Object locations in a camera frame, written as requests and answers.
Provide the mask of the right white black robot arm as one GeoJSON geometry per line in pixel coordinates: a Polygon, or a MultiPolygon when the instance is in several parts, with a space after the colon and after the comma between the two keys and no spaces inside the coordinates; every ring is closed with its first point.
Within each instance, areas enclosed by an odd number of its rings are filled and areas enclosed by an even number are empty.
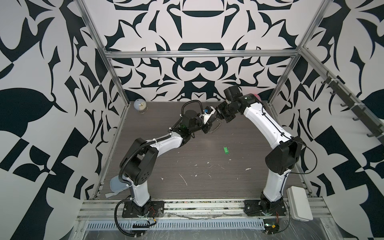
{"type": "Polygon", "coordinates": [[[236,114],[244,115],[259,129],[272,149],[265,158],[269,172],[260,201],[261,210],[269,212],[282,201],[286,180],[299,160],[304,142],[279,126],[256,95],[243,95],[237,86],[225,89],[224,94],[226,100],[217,107],[220,118],[228,123],[236,114]]]}

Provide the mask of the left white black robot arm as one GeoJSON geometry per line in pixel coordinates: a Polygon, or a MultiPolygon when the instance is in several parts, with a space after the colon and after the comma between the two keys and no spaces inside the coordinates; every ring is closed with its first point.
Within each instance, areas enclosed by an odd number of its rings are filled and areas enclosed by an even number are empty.
{"type": "Polygon", "coordinates": [[[185,145],[195,132],[208,132],[215,120],[216,110],[207,107],[202,113],[187,110],[162,137],[151,140],[138,138],[129,148],[120,163],[118,180],[129,187],[131,199],[137,207],[144,207],[151,201],[148,191],[150,178],[156,160],[164,153],[185,145]]]}

